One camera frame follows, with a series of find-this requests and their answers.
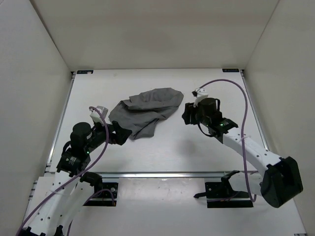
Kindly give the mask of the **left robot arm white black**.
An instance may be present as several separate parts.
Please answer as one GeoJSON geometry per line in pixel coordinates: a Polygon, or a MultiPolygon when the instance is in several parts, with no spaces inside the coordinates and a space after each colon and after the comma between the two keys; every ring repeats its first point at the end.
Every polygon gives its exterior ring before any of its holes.
{"type": "Polygon", "coordinates": [[[19,236],[63,236],[75,214],[93,196],[104,191],[102,177],[90,172],[90,154],[101,144],[123,145],[132,131],[116,121],[103,126],[86,122],[74,125],[64,145],[54,180],[45,199],[28,215],[19,236]]]}

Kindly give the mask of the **grey pleated skirt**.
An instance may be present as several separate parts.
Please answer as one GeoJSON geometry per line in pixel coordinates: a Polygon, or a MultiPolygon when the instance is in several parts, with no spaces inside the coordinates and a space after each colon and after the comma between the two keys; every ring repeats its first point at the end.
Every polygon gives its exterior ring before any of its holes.
{"type": "Polygon", "coordinates": [[[132,131],[130,139],[154,136],[160,121],[168,119],[179,108],[184,95],[173,88],[156,88],[120,101],[109,114],[111,122],[132,131]]]}

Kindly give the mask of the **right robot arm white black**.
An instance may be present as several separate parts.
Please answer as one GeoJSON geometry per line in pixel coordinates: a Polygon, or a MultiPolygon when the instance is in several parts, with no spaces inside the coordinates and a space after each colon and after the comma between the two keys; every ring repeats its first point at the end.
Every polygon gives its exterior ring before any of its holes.
{"type": "Polygon", "coordinates": [[[232,171],[221,177],[211,192],[195,194],[195,198],[229,199],[239,192],[247,192],[262,196],[269,205],[279,208],[303,191],[296,160],[274,154],[242,134],[235,122],[223,117],[219,99],[205,98],[197,105],[186,103],[182,118],[186,125],[204,125],[208,129],[207,137],[216,138],[236,151],[256,169],[255,174],[232,171]]]}

